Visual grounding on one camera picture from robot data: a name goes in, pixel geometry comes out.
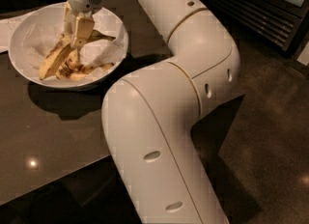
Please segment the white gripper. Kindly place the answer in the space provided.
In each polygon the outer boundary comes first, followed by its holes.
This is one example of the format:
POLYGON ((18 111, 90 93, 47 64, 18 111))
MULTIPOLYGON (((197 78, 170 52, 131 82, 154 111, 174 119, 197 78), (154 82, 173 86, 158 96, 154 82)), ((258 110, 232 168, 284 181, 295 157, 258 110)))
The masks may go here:
POLYGON ((103 0, 67 0, 64 7, 64 34, 71 34, 70 45, 82 47, 95 26, 93 14, 103 7, 103 0))

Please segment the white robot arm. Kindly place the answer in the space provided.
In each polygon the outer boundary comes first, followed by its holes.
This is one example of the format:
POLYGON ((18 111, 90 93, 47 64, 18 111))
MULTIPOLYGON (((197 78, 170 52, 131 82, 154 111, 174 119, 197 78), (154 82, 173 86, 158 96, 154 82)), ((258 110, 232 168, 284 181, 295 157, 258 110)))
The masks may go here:
POLYGON ((230 224, 191 140, 232 97, 239 51, 199 0, 138 0, 170 58, 120 78, 105 94, 107 146, 143 224, 230 224))

